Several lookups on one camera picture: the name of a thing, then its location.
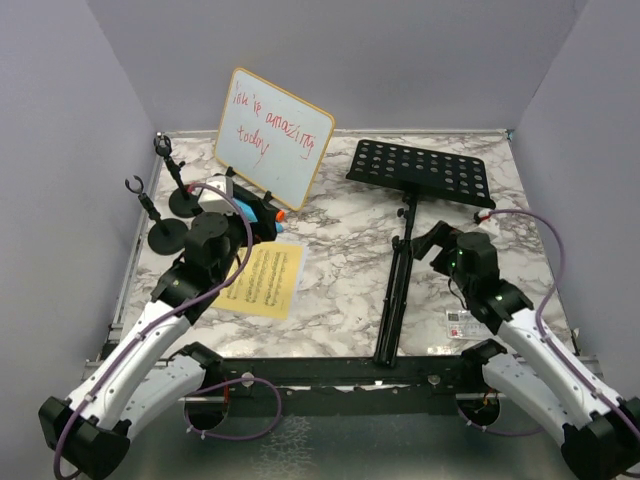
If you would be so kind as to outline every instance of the sticker label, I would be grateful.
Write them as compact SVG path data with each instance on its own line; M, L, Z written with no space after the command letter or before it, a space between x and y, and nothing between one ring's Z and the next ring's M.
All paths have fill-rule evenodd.
M493 335L468 310L447 310L447 337L459 340L486 340Z

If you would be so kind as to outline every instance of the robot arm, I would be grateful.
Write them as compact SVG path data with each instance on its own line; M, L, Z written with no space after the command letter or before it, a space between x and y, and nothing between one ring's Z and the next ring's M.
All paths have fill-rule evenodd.
M505 393L551 434L578 478L612 478L640 461L640 443L628 426L640 426L640 400L624 400L593 375L551 332L524 293L500 278L489 236L439 222L412 240L414 258L421 260L434 246L441 247L431 262L434 270L456 283L471 314L535 372L523 369L490 340L497 345L485 349L492 353L481 359L484 383Z
M203 211L192 222L183 254L162 275L131 331L66 399L50 397L40 408L49 447L94 480L113 472L149 421L202 385L205 369L191 357L152 369L231 281L225 279L248 243L248 229L252 243L276 238L276 210L258 197L245 199L255 215L247 221L230 203L231 179L215 177L211 183L217 194L207 191L201 198Z

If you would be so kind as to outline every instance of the purple cable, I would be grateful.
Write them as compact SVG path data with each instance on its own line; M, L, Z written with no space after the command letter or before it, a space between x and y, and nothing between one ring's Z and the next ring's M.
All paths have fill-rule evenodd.
M458 407L458 414L462 417L464 421L467 422L467 425L475 428L476 430L480 430L483 433L489 433L491 435L497 435L499 437L529 437L531 435L536 435L541 433L542 427L536 427L533 430L528 430L525 432L505 432L504 430L494 430L493 428L483 427L482 425L478 425L477 423L473 423L469 418L464 414L462 409Z
M176 307L173 310L165 313L164 315L161 315L160 317L155 319L153 322L151 322L149 325L147 325L144 329L142 329L142 331L140 332L140 335L137 335L136 337L134 337L131 340L131 342L129 342L127 345L125 345L125 347L122 349L120 354L116 357L116 359L109 366L109 368L107 368L107 370L104 372L104 375L102 377L100 377L98 379L98 381L96 382L96 384L93 386L93 388L91 390L89 390L89 393L87 393L87 395L85 396L85 400L82 400L78 404L78 407L76 408L75 412L73 412L71 414L71 416L69 417L69 420L67 421L67 423L65 424L64 428L62 429L62 433L60 434L60 438L58 438L58 443L56 445L56 449L55 449L55 452L54 452L54 455L53 455L53 474L55 475L56 480L73 480L74 478L78 477L78 475L80 475L80 473L81 473L78 470L78 471L72 473L71 475L64 476L62 474L62 472L60 471L60 463L62 461L62 450L64 448L65 442L67 441L67 437L69 436L69 432L71 431L71 428L73 428L73 424L75 423L75 421L78 419L78 417L82 413L82 410L84 410L86 408L86 406L89 404L89 401L86 400L86 398L87 397L88 398L94 398L96 396L96 394L104 386L104 384L107 382L107 380L109 380L111 375L113 375L113 372L115 372L115 370L120 366L122 361L131 352L131 350L133 350L133 348L140 341L142 341L142 339L144 339L149 332L151 332L154 328L156 328L158 325L160 325L162 322L164 322L168 318L173 317L175 315L178 315L179 313L182 313L183 311L187 310L188 308L193 307L197 303L202 302L203 300L207 300L207 299L213 297L218 292L220 292L220 290L222 290L222 289L228 287L229 285L231 285L235 281L235 279L238 278L238 276L242 273L242 271L245 269L245 267L249 263L249 257L251 256L251 249L253 248L253 233L251 231L251 225L249 224L249 219L244 214L242 209L236 204L236 202L233 200L233 198L231 198L229 195L227 195L226 193L222 192L221 190L218 190L215 187L212 187L211 185L207 185L206 183L192 183L189 188L190 189L204 188L204 189L207 189L207 190L211 190L214 193L217 193L222 198L224 198L227 202L229 202L229 204L233 207L233 209L236 211L236 213L240 216L240 219L242 220L242 223L244 224L244 227L245 227L245 229L247 231L247 253L244 256L244 260L242 261L242 263L240 264L238 269L233 273L233 275L231 275L229 278L227 278L220 285L218 285L215 288L212 288L211 290L209 290L206 293L203 293L199 297L192 298L191 300L188 300L188 301L184 302L182 305L179 305L178 307Z
M512 209L512 208L507 208L507 209L499 209L499 210L491 210L489 212L489 216L493 216L495 214L501 214L501 213L512 213L512 214L516 214L516 215L527 215L529 217L533 217L536 220L541 221L542 223L544 223L549 230L551 230L551 233L553 233L553 236L556 238L556 242L558 243L558 248L560 250L560 266L558 267L558 272L555 276L555 280L553 281L551 288L549 288L549 291L547 292L547 294L544 296L544 298L542 299L542 301L540 302L540 306L538 307L538 310L536 311L536 326L538 327L538 331L539 332L544 332L543 329L543 323L542 323L542 310L544 310L544 307L547 306L547 304L549 303L549 300L551 300L551 297L553 296L553 293L556 290L556 285L558 285L558 283L560 283L562 281L562 277L564 276L564 271L565 271L565 248L564 248L564 243L562 242L562 239L560 238L560 233L558 233L558 230L556 230L556 228L551 224L551 222L549 220L547 220L546 218L542 217L541 215L538 215L537 213L533 213L529 210L519 210L519 209ZM564 363L564 365L571 371L571 373L573 373L573 375L575 375L578 380L580 380L580 382L582 382L582 384L587 387L589 389L589 391L596 395L600 400L602 400L602 402L611 409L611 411L613 411L616 415L618 415L618 417L620 417L620 419L624 422L624 424L629 427L629 430L631 430L631 432L635 435L636 439L638 440L638 442L640 443L640 430L638 430L638 428L633 424L633 422L629 419L629 417L627 417L624 412L616 405L614 404L611 400L609 400L605 395L602 394L602 392L598 391L598 389L596 388L595 385L593 385L591 383L591 381L582 374L582 372L580 370L578 370L570 361L569 358L562 352L561 348L558 347L552 340L551 338L546 338L545 340L547 342L547 345L549 345L549 348L553 351L553 353L560 359L560 361L562 363ZM625 475L630 476L632 478L640 478L640 474L631 474L631 473L625 473Z
M218 390L219 388L224 388L228 385L235 385L237 383L244 383L244 382L263 383L267 387L269 387L271 390L273 390L273 393L275 393L276 401L278 402L278 408L276 409L276 416L274 417L273 421L269 424L267 428L259 431L258 433L254 433L251 435L243 435L243 436L232 436L232 435L221 435L219 433L210 433L205 430L198 430L196 427L194 427L193 424L191 423L191 419L189 418L189 413L185 408L184 418L187 424L189 425L189 428L187 429L187 433L193 430L194 432L199 433L201 436L217 438L220 440L231 440L233 442L240 442L244 440L255 440L256 438L263 437L267 433L269 433L273 428L275 428L275 426L280 421L280 416L282 415L282 397L280 396L280 392L278 391L276 386L273 383L269 382L268 380L265 380L264 378L255 378L255 377L254 378L234 378L233 380L227 380L226 382L218 383L217 385L213 385L212 387L207 387L201 390L197 390L191 393L191 395L200 395L202 393L208 393L213 390Z

